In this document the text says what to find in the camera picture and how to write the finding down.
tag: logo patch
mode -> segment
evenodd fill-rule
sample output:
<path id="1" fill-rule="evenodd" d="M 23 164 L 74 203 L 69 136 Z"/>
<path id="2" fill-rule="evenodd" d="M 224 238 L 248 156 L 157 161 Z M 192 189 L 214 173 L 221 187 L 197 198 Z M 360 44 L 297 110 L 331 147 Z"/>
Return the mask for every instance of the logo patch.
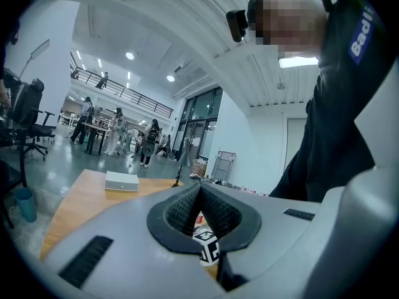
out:
<path id="1" fill-rule="evenodd" d="M 374 12 L 371 8 L 365 7 L 349 44 L 349 54 L 357 65 L 359 65 L 362 60 L 364 52 L 373 36 L 375 28 L 372 17 L 373 15 Z"/>

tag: fluorescent light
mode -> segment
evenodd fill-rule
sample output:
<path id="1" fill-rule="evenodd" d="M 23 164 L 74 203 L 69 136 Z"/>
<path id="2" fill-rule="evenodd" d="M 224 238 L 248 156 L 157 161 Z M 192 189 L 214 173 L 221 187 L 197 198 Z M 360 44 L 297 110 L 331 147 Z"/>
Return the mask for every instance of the fluorescent light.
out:
<path id="1" fill-rule="evenodd" d="M 319 60 L 315 57 L 288 57 L 280 59 L 280 68 L 285 69 L 288 67 L 301 67 L 303 65 L 317 65 Z"/>

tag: white box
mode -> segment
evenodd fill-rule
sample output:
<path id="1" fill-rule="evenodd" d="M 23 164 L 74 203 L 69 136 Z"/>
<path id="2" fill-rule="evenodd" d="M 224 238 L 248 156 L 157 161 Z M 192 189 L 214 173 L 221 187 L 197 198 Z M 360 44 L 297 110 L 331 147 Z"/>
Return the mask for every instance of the white box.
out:
<path id="1" fill-rule="evenodd" d="M 212 266 L 219 262 L 219 243 L 215 234 L 207 229 L 200 229 L 193 239 L 202 246 L 199 262 L 202 266 Z"/>
<path id="2" fill-rule="evenodd" d="M 133 174 L 123 174 L 107 171 L 105 175 L 105 189 L 115 191 L 138 191 L 138 177 Z"/>

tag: blue bin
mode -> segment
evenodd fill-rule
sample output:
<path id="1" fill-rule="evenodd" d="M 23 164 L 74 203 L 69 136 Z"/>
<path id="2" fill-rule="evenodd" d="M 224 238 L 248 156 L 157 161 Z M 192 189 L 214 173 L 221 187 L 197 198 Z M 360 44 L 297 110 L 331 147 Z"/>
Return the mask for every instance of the blue bin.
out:
<path id="1" fill-rule="evenodd" d="M 34 222 L 37 216 L 32 191 L 29 188 L 20 188 L 15 192 L 15 199 L 26 221 Z"/>

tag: office chair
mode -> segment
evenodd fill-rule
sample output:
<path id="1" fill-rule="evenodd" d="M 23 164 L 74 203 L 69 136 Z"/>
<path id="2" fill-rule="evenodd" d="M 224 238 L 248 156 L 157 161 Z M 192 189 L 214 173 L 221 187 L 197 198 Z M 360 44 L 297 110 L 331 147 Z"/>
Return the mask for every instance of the office chair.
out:
<path id="1" fill-rule="evenodd" d="M 27 83 L 21 83 L 21 88 L 17 94 L 11 118 L 16 123 L 26 126 L 26 134 L 28 137 L 32 138 L 32 142 L 24 144 L 26 147 L 24 154 L 30 150 L 36 150 L 43 155 L 43 161 L 45 161 L 48 150 L 45 146 L 36 144 L 36 139 L 52 136 L 52 129 L 49 126 L 45 126 L 45 124 L 49 116 L 54 114 L 46 112 L 47 116 L 43 124 L 35 124 L 38 113 L 43 113 L 43 111 L 39 110 L 43 90 L 44 84 L 38 78 L 33 80 L 30 85 Z"/>

